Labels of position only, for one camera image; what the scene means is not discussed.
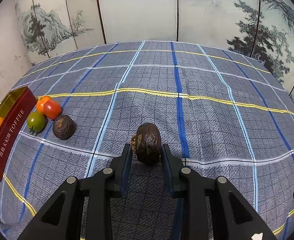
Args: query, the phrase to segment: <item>tree painting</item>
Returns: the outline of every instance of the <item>tree painting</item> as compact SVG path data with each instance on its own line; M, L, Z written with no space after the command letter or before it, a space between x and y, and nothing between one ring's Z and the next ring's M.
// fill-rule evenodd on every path
M234 6L245 13L245 22L239 21L236 25L240 27L240 33L246 35L243 40L239 37L234 37L232 41L227 40L227 43L232 46L229 50L250 56L258 24L258 11L240 0L239 3L234 3ZM264 16L260 13L252 57L260 60L278 81L283 83L284 73L287 74L290 71L290 68L284 65L284 61L294 63L294 57L287 42L288 33L285 30L279 31L275 26L269 29L262 24L263 19Z
M29 36L28 43L37 44L38 54L45 55L47 51L42 41L42 37L44 37L45 33L42 31L42 29L45 28L46 25L41 24L40 21L38 21L37 23L37 19L33 13L31 13L31 19L29 23L30 23L30 26L28 30L30 31L31 35Z
M77 10L76 17L71 18L73 30L78 31L79 27L83 27L85 22L83 20L83 10Z

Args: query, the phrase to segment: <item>white stripe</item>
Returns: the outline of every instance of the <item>white stripe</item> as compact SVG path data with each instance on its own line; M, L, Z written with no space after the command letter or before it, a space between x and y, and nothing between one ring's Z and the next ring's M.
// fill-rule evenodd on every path
M49 65L49 67L50 66L52 66L55 62L57 62L61 57L59 57L58 59L56 59L52 64L50 64ZM47 68L46 69L44 69L38 76L37 76L37 78L35 78L33 81L31 81L31 82L27 82L27 83L25 83L25 84L23 84L23 85L18 85L17 87L15 87L15 88L12 88L10 91L13 91L13 90L15 90L15 89L17 89L17 88L19 88L19 87L23 87L23 86L25 86L25 85L27 85L27 84L30 84L28 87L30 87L31 86L31 84L33 84L35 81L38 81L38 80L40 80L40 79L38 79L39 78L39 76L41 75L41 74L43 74L45 71L47 70Z
M254 164L255 166L264 166L264 165L269 165L272 163L277 163L290 157L291 154L294 154L294 150L288 151L278 157L255 160ZM213 167L219 167L224 165L252 166L253 164L252 160L234 158L234 157L221 158L221 159L215 159L210 161L199 161L199 160L186 158L186 163L187 163L186 165L201 167L201 168L213 168Z
M145 65L145 64L142 64L142 65L133 65L133 67L137 67L137 66L150 66L150 67L175 67L174 65ZM128 65L116 65L116 66L105 66L105 67L95 67L95 69L101 69L101 68L114 68L114 67L128 67ZM214 70L209 70L209 69L203 69L203 68L197 68L197 67L184 67L184 66L180 66L180 65L177 65L176 67L180 67L180 68L190 68L190 69L197 69L197 70L201 70L201 71L207 71L207 72L214 72L216 73L216 71ZM74 73L74 72L78 72L78 71L81 71L81 70L84 70L84 69L94 69L92 67L85 67L85 68L81 68L81 69L77 69L77 70L73 70L73 71L69 71L68 73ZM272 87L274 89L277 89L277 90L280 90L280 91L285 91L284 89L281 89L281 88L277 88L277 87L274 87L270 84L266 84L266 83L263 83L261 81L258 81L258 80L254 80L254 79L250 79L250 78L246 78L246 77L242 77L242 76L237 76L237 75L234 75L234 74L230 74L230 73L225 73L225 72L220 72L218 71L220 74L223 74L223 75L229 75L229 76L234 76L234 77L237 77L237 78L242 78L242 79L246 79L246 80L250 80L252 82L256 82L256 83L260 83L262 85L265 85L265 86L269 86L269 87ZM22 84L22 85L19 85L15 88L13 88L12 90L15 90L17 89L18 87L22 87L22 86L25 86L31 82L35 82L35 81L38 81L38 80L41 80L41 79L46 79L46 78L50 78L50 77L54 77L54 76L59 76L59 75L64 75L64 73L59 73L59 74L55 74L55 75L51 75L51 76L47 76L47 77L42 77L42 78L39 78L39 79L36 79L34 81L30 81L30 82L27 82L25 84Z
M229 98L234 103L233 107L234 107L234 110L236 112L237 118L239 120L239 124L240 124L240 127L242 129L243 136L245 138L245 142L246 142L246 144L248 146L249 154L251 155L251 158L252 158L252 161L253 161L253 163L252 163L252 170L253 170L253 195L254 195L253 201L254 201L254 209L258 212L258 178L257 178L257 169L256 169L256 166L254 164L254 162L255 162L255 155L254 155L254 151L253 151L252 146L251 146L251 142L250 142L250 139L249 139L249 136L248 136L248 132L247 132L246 127L245 127L245 124L244 124L244 122L242 120L242 116L241 116L240 110L239 110L238 106L235 103L235 100L234 100L234 96L232 94L231 87L225 82L225 80L223 79L223 77L219 74L218 69L216 68L215 64L212 62L212 60L209 58L209 56L205 53L205 51L202 49L202 47L199 44L198 44L198 47L202 51L202 53L205 54L205 56L208 59L208 61L210 62L210 64L212 65L212 67L214 68L214 70L217 72L217 75L219 76L219 79L221 80L221 82L227 87Z
M98 135L97 135L97 138L96 138L96 141L95 141L95 145L93 147L93 152L95 150L99 151L100 145L101 145L102 140L103 140L104 133L106 131L109 119L111 117L112 110L114 108L115 100L116 100L116 97L117 97L117 90L119 89L119 86L121 85L121 83L123 83L126 80L126 77L127 77L128 73L130 72L130 69L131 69L132 65L134 64L136 58L138 57L138 54L139 54L139 52L142 49L144 44L145 44L145 41L143 41L141 43L140 47L138 48L138 50L136 51L134 57L132 58L129 66L125 70L122 78L120 79L120 81L115 86L115 91L116 92L112 96L112 99L111 99L111 101L109 103L109 106L108 106L108 109L106 111L103 123L102 123L102 125L101 125L101 127L99 129L99 132L98 132ZM92 157L92 160L90 160L90 162L91 162L91 165L88 167L88 170L86 170L86 174L88 174L89 176L91 176L91 173L93 172L93 168L94 168L94 165L95 165L95 155Z
M53 89L53 87L73 68L73 67L75 67L76 66L76 64L78 63L78 62L80 62L85 56L87 56L90 52L92 52L94 49L96 49L97 48L97 46L96 47L94 47L93 49L91 49L89 52L87 52L84 56L82 56L79 60L77 60L77 62L74 64L74 65L72 65L51 87L50 87L50 89L47 91L47 93L45 94L45 95L47 95L52 89Z
M70 153L73 153L76 155L87 156L87 157L93 156L93 153L91 150L80 149L80 148L76 148L76 147L63 145L63 144L60 144L57 142L52 142L52 141L49 141L44 138L29 135L28 133L25 133L22 131L20 131L20 134L25 138L29 138L33 141L36 141L38 143L42 143L44 145L47 145L49 147L52 147L52 148L55 148L58 150L70 152ZM277 157L256 160L255 165L256 166L263 166L263 165L268 165L268 164L272 164L272 163L277 163L277 162L282 161L282 160L286 159L287 157L291 156L290 153L294 153L294 149L291 151L288 151L280 156L277 156ZM112 160L113 158L119 157L119 156L120 155L95 151L95 157L97 159ZM214 160L210 160L210 161L199 161L199 160L190 159L190 158L182 158L182 161L186 161L187 163L190 163L191 166L202 167L202 168L218 167L218 166L222 166L222 165L252 166L252 159L243 159L243 158L237 158L237 157L219 158L219 159L214 159Z

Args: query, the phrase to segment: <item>mountain painting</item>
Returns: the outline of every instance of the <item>mountain painting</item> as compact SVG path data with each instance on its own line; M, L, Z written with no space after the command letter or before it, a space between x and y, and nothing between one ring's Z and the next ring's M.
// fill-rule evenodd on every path
M107 43L175 41L178 29L179 41L256 58L288 92L293 88L294 5L290 0L261 0L260 4L259 0L178 0L178 10L177 0L99 1L101 19L96 0L34 0L34 4L16 0L32 62L103 44L103 29Z
M58 14L51 10L46 13L41 5L31 5L29 11L21 12L19 3L15 4L16 15L23 28L22 39L28 51L36 51L46 55L48 50L54 50L57 44L72 37Z
M259 16L259 0L179 0L179 3L180 41L251 55L260 60L287 91L291 90L294 84L293 5L284 0L261 0Z

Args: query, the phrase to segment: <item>blue stripe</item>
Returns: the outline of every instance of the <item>blue stripe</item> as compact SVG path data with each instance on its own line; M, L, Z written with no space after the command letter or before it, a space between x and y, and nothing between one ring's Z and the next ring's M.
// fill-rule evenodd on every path
M178 198L169 240L178 240L182 229L183 198Z
M111 101L109 103L108 109L106 111L106 114L105 114L105 117L104 117L104 120L103 120L103 124L100 127L100 129L99 129L99 132L98 132L98 135L97 135L97 138L96 138L96 141L95 141L93 150L92 150L93 156L91 157L91 160L88 163L89 166L87 166L88 169L86 169L85 178L87 178L88 176L91 176L91 174L93 173L93 169L94 169L95 162L96 162L96 158L94 157L95 156L95 152L96 152L96 150L99 151L100 145L101 145L101 143L103 141L103 136L105 134L106 128L108 126L108 123L109 123L109 120L110 120L110 117L111 117L111 113L112 113L113 108L114 108L114 105L115 105L115 101L116 101L116 97L117 97L117 93L118 93L117 90L119 89L121 83L123 83L126 80L127 75L130 72L133 63L137 59L138 54L140 53L140 51L141 51L142 47L144 46L144 44L145 44L145 41L143 41L141 43L140 47L138 48L138 50L136 51L134 57L132 58L131 62L129 63L127 69L125 70L122 78L115 85L115 93L112 95Z
M6 228L6 229L3 230L4 235L6 235L8 230L9 230L9 228Z
M111 52L116 46L118 45L118 43L115 45L115 46L113 46L108 52ZM106 56L107 56L108 54L106 53L104 56L102 56L101 58L100 58L100 60L98 60L96 63L95 63L95 65L93 66L93 67L96 67ZM77 85L71 90L71 94L72 93L74 93L75 92L75 89L80 85L80 83L88 76L88 74L90 73L92 71L92 69L89 69L88 71L87 71L87 73L83 76L83 78L81 79L81 80L79 80L79 82L77 83ZM65 105L66 105L66 103L68 102L68 100L70 99L70 96L69 97L67 97L66 99L65 99L65 101L64 101L64 103L62 104L62 107L64 107Z
M282 240L285 240L285 235L288 229L288 223L289 223L289 218L287 218L285 221L285 231L283 232Z
M71 54L66 60L69 60L76 52L74 52L73 54ZM52 72L50 72L47 76L50 76L62 63L58 64L57 67L54 68L54 70ZM36 89L39 88L39 86L45 81L45 79L42 80L42 82L40 82L38 84L38 86L33 90L33 93L36 91Z
M171 46L173 64L175 65L174 73L175 73L175 82L176 82L176 88L178 93L178 97L176 99L176 105L177 105L178 133L179 133L179 138L181 143L181 153L183 158L190 158L189 147L188 147L187 138L186 138L184 112L182 109L182 98L179 97L179 93L182 93L182 88L181 88L181 83L179 79L179 70L176 67L178 64L177 64L177 58L174 52L174 46L172 41L170 42L170 46Z
M224 50L223 50L223 52L224 52L224 54L227 55L227 57L228 57L229 59L231 59L231 60L233 61L233 59L232 59L232 58L231 58L231 57L230 57L230 56L229 56ZM246 78L249 78L249 77L247 76L247 74L242 70L242 68L241 68L237 63L235 63L235 64L236 64L236 66L242 71L242 73L246 76ZM253 82L252 82L251 80L249 80L249 82L251 83L251 85L253 86L253 88L256 90L256 92L259 94L259 96L261 97L261 99L262 99L264 105L265 105L266 107L268 107L268 105L267 105L265 99L263 98L262 94L260 93L260 91L256 88L256 86L253 84ZM274 119L273 114L271 113L271 111L268 111L268 112L269 112L269 114L270 114L270 116L271 116L271 119L272 119L272 121L273 121L275 127L277 128L277 131L278 131L278 133L280 134L280 136L281 136L281 138L282 138L282 140L283 140L285 146L287 147L287 149L288 149L289 151L291 151L291 147L290 147L288 141L285 139L285 136L284 136L283 133L281 132L281 130L280 130L280 128L279 128L279 126L278 126L276 120Z
M236 112L238 121L240 123L240 127L242 129L243 135L245 137L245 141L246 141L246 144L247 144L247 147L248 147L248 150L249 150L249 154L251 155L251 158L253 160L253 165L252 165L252 172L253 172L253 192L254 192L254 194L253 194L253 204L254 204L254 209L258 212L259 190L258 190L257 167L254 164L254 162L255 162L255 155L254 155L254 151L253 151L252 146L251 146L251 142L250 142L250 139L249 139L249 136L248 136L248 132L247 132L247 130L245 128L245 124L244 124L244 122L242 120L242 116L241 116L240 110L239 110L238 106L235 103L234 96L232 95L231 87L225 82L225 80L223 79L222 75L218 71L218 69L215 66L215 64L208 57L208 55L206 54L206 52L202 49L202 47L199 44L198 44L198 47L202 51L202 53L206 56L207 60L210 62L210 64L212 65L212 67L215 69L215 71L217 72L218 77L221 80L221 82L227 87L229 98L234 103L233 104L233 107L234 107L234 110Z
M118 43L112 47L108 52L112 51L116 46L118 45ZM97 63L94 65L94 67L96 67L102 60L104 57L106 57L108 54L105 54L103 57L101 57L100 60L97 61ZM87 71L87 73L84 75L84 77L76 84L76 86L71 90L71 94L74 93L75 89L79 86L79 84L86 78L86 76L88 76L88 74L92 71L92 69L90 69L89 71ZM66 103L68 102L68 100L70 99L70 97L67 97L66 100L64 101L64 103L62 104L62 107L64 107L66 105ZM54 122L52 122L50 124L50 126L48 127L45 135L44 135L44 139L47 138L48 134L49 134L49 131L51 130L52 126L53 126ZM27 197L27 193L28 193L28 190L29 190L29 185L30 185L30 180L31 180L31 177L32 177L32 173L33 173L33 170L34 170L34 167L35 167L35 164L36 164L36 161L37 161L37 158L43 148L43 145L44 144L41 144L37 150L37 153L34 157L34 160L33 160L33 163L32 163L32 166L31 166L31 169L29 171L29 174L28 174L28 179L27 179L27 183L26 183L26 187L25 187L25 191L24 191L24 198L26 199ZM23 208L22 208L22 212L20 213L20 220L19 222L21 222L22 218L23 218L23 215L24 215L24 212L25 212L25 203L23 203Z

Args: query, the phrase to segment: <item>metal screw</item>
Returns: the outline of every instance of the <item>metal screw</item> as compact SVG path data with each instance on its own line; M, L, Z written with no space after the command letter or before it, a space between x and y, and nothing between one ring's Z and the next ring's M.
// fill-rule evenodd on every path
M227 182L227 179L225 177L218 177L218 181L222 184L226 183Z
M184 174L189 174L191 172L191 170L187 167L184 167L181 169L181 172L184 173Z
M76 181L76 178L73 176L70 176L67 178L67 183L69 183L69 184L73 184L75 181Z
M104 174L111 174L111 173L112 173L112 168L105 168L105 169L103 170L103 173L104 173Z

